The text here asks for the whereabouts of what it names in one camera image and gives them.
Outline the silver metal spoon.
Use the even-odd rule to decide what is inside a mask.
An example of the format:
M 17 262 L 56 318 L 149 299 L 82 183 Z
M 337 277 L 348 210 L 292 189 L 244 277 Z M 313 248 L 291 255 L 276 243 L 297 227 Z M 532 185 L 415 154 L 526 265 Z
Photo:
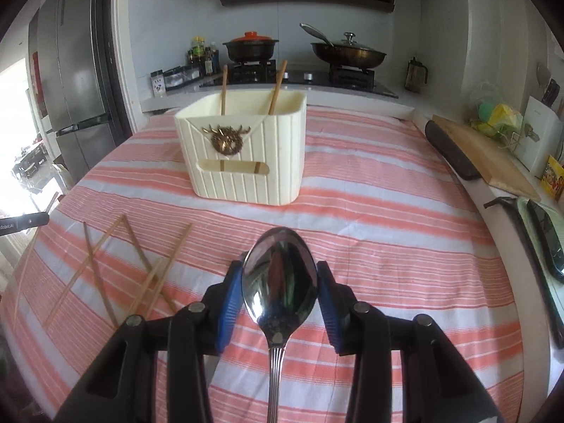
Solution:
M 294 230 L 271 228 L 247 252 L 242 295 L 247 314 L 262 330 L 268 345 L 268 422 L 278 420 L 287 343 L 312 312 L 317 292 L 317 265 Z

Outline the light green tray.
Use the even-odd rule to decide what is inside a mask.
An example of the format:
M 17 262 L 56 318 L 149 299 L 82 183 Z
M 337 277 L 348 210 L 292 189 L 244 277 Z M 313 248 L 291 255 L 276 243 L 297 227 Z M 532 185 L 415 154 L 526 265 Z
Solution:
M 556 346 L 562 349 L 563 216 L 548 205 L 525 198 L 516 201 L 516 210 Z

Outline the grey refrigerator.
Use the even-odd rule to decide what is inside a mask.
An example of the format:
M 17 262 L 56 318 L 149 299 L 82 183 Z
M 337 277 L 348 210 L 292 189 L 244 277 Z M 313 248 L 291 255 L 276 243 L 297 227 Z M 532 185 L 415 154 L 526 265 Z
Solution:
M 118 84 L 111 0 L 46 0 L 35 41 L 55 142 L 79 182 L 132 135 Z

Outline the black smartphone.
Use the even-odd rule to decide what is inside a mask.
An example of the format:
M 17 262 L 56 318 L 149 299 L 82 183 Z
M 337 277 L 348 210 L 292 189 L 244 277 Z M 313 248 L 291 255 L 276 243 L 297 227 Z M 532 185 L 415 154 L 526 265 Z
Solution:
M 564 279 L 563 246 L 557 236 L 556 227 L 554 226 L 549 213 L 538 203 L 529 200 L 527 202 L 527 209 L 533 220 L 533 226 L 537 237 L 539 238 L 549 274 L 562 283 Z

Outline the red white striped tablecloth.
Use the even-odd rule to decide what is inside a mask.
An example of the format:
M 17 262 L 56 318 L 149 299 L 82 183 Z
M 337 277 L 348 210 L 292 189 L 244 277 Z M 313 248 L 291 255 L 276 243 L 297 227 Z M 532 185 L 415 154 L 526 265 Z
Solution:
M 298 198 L 282 207 L 198 197 L 173 113 L 152 117 L 58 205 L 1 302 L 1 323 L 31 394 L 57 412 L 114 333 L 88 266 L 51 326 L 51 308 L 94 245 L 125 215 L 158 280 L 189 223 L 150 318 L 200 300 L 229 263 L 274 226 L 287 226 L 357 299 L 388 315 L 431 315 L 509 422 L 525 418 L 525 323 L 509 271 L 466 189 L 415 125 L 310 107 Z M 122 223 L 96 253 L 122 320 L 146 270 Z

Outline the wooden cutting board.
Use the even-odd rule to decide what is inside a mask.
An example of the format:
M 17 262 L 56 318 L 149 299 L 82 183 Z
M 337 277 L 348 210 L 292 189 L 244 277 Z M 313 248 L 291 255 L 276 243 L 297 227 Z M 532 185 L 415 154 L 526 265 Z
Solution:
M 467 125 L 443 117 L 434 116 L 432 120 L 465 154 L 487 184 L 516 196 L 541 201 L 509 152 L 501 149 L 494 140 Z

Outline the yellow printed cup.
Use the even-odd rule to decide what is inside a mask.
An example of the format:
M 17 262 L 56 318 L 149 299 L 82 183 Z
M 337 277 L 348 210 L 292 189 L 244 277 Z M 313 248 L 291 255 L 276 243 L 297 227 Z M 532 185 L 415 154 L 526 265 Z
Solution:
M 559 200 L 564 188 L 564 169 L 553 156 L 547 159 L 540 185 L 552 199 Z

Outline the cream ribbed utensil holder box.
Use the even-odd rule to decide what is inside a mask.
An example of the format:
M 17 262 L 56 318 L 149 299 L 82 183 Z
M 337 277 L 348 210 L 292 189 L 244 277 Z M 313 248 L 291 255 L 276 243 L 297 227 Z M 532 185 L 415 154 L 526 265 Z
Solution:
M 209 94 L 175 115 L 192 189 L 199 197 L 282 206 L 299 194 L 307 96 L 272 90 Z

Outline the condiment bottles group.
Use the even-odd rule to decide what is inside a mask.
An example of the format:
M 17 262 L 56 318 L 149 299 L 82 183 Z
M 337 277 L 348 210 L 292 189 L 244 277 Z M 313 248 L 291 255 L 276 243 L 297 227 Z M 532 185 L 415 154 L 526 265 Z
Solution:
M 197 69 L 200 77 L 219 74 L 219 51 L 214 42 L 207 44 L 203 37 L 196 35 L 191 39 L 191 46 L 186 52 L 186 64 Z

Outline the wooden chopstick in holder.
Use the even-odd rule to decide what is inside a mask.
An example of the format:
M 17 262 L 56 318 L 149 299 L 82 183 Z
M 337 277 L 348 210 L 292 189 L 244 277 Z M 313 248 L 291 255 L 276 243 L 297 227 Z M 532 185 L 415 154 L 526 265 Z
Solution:
M 224 116 L 226 113 L 226 105 L 227 105 L 227 80 L 228 80 L 228 66 L 227 64 L 224 65 L 223 74 L 222 74 L 222 90 L 221 90 L 221 116 Z
M 288 62 L 287 60 L 283 60 L 280 70 L 277 73 L 276 83 L 274 87 L 274 91 L 272 92 L 271 100 L 270 100 L 270 107 L 268 110 L 268 115 L 272 116 L 274 114 L 275 106 L 277 103 L 277 98 L 279 96 L 279 92 L 282 86 L 282 81 L 284 79 L 284 74 L 286 73 Z

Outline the white knife block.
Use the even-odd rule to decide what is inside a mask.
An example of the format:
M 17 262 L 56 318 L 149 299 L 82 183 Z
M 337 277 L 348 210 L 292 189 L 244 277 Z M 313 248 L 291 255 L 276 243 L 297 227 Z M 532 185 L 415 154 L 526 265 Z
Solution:
M 534 97 L 529 97 L 523 117 L 523 131 L 514 150 L 516 158 L 540 179 L 549 156 L 555 156 L 563 122 L 557 114 Z

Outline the black clay pot red lid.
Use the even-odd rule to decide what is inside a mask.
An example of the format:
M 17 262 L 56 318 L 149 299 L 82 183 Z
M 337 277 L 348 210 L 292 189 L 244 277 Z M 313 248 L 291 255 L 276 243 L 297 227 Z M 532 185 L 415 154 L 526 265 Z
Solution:
M 269 61 L 277 43 L 277 39 L 257 32 L 245 32 L 243 36 L 225 42 L 224 46 L 231 61 L 243 64 Z

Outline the black gas stove top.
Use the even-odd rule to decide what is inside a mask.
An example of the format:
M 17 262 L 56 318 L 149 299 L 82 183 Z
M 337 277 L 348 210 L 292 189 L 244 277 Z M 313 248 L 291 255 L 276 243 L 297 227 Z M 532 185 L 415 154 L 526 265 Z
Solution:
M 274 84 L 277 80 L 277 74 L 274 59 L 264 62 L 229 64 L 227 66 L 227 84 Z M 283 74 L 282 83 L 307 87 L 331 87 L 391 98 L 399 97 L 380 82 L 377 82 L 375 72 L 371 70 L 362 71 L 333 66 L 326 70 L 287 68 Z

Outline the black wok with glass lid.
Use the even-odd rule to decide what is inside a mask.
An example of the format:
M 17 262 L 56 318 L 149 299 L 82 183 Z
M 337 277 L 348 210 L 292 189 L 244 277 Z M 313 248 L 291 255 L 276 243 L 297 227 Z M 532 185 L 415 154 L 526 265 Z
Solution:
M 318 39 L 318 42 L 312 43 L 315 56 L 333 67 L 372 70 L 383 64 L 386 58 L 386 53 L 357 43 L 353 32 L 344 32 L 344 40 L 330 41 L 323 32 L 310 24 L 300 23 L 299 27 L 308 35 Z

